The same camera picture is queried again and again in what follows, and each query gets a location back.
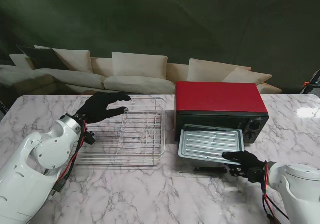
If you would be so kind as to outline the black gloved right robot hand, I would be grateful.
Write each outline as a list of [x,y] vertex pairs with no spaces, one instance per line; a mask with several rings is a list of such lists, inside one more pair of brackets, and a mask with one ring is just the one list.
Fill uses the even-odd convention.
[[265,179],[265,163],[248,151],[223,152],[222,157],[238,165],[228,165],[233,177],[248,179],[251,183],[263,183]]

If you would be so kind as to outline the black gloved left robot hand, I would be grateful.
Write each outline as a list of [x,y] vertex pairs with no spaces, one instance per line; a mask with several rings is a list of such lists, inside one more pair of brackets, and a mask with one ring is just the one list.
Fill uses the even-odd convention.
[[87,124],[95,124],[126,114],[129,109],[127,107],[118,107],[115,109],[107,109],[110,104],[118,101],[130,101],[131,97],[122,92],[106,93],[97,92],[90,97],[85,104],[76,112],[75,116],[80,121],[85,121]]

